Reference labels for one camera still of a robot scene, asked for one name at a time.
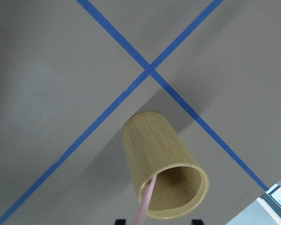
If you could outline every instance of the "bamboo cup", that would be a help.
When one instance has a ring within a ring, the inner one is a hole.
[[[131,117],[123,129],[123,144],[139,203],[157,174],[149,216],[177,218],[202,202],[208,176],[163,115],[146,111]]]

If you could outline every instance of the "pink stick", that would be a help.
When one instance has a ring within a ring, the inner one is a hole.
[[[137,211],[136,217],[134,219],[133,225],[144,225],[146,216],[147,216],[147,211],[149,208],[151,196],[153,193],[153,188],[155,185],[157,175],[155,175],[151,182],[148,184],[145,193],[142,196],[142,200],[139,206],[139,209]]]

